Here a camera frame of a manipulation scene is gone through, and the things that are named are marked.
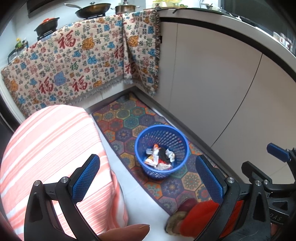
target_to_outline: stainless steel pot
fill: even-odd
[[[111,8],[112,10],[115,10],[115,14],[123,14],[127,12],[135,12],[136,8],[139,8],[140,6],[130,5],[127,0],[123,0],[123,5],[118,5],[115,8]]]

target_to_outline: trash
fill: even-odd
[[[170,159],[166,155],[166,150],[165,148],[159,148],[158,156],[161,160],[163,160],[166,164],[170,164]]]
[[[175,161],[175,154],[174,152],[170,151],[169,149],[167,149],[165,151],[166,156],[170,159],[170,162],[174,162]]]
[[[157,155],[151,155],[144,161],[144,163],[148,166],[155,167],[158,165],[158,159],[159,157]]]
[[[153,146],[153,155],[158,155],[158,152],[159,152],[159,147],[157,144],[154,144]]]
[[[171,164],[166,164],[166,163],[158,163],[156,169],[160,170],[160,171],[167,171],[167,170],[171,170],[173,167]]]
[[[163,160],[160,159],[160,158],[158,159],[158,164],[159,164],[159,163],[167,164],[165,161],[163,161]]]
[[[147,155],[152,155],[152,154],[153,154],[153,149],[151,149],[151,148],[147,148],[147,149],[146,149],[146,154],[147,154]]]

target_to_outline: finger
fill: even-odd
[[[136,224],[125,228],[111,229],[99,235],[102,241],[142,241],[149,233],[150,226]]]

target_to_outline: blue gripper pad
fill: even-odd
[[[273,155],[282,162],[289,162],[291,160],[289,152],[273,143],[269,143],[266,150],[269,154]]]
[[[212,200],[221,205],[224,194],[227,191],[227,184],[221,176],[223,174],[218,173],[220,170],[217,171],[204,155],[196,158],[195,168]]]
[[[71,175],[69,192],[74,203],[81,202],[85,197],[92,181],[100,169],[100,158],[92,154],[82,167],[77,168]]]

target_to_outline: frying pan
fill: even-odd
[[[91,2],[90,6],[87,6],[84,8],[81,8],[77,5],[70,4],[70,3],[65,3],[64,5],[67,7],[79,8],[79,10],[75,12],[77,17],[79,17],[79,18],[93,18],[93,17],[99,16],[99,15],[102,15],[102,14],[106,13],[111,6],[110,3],[95,4],[95,2]]]

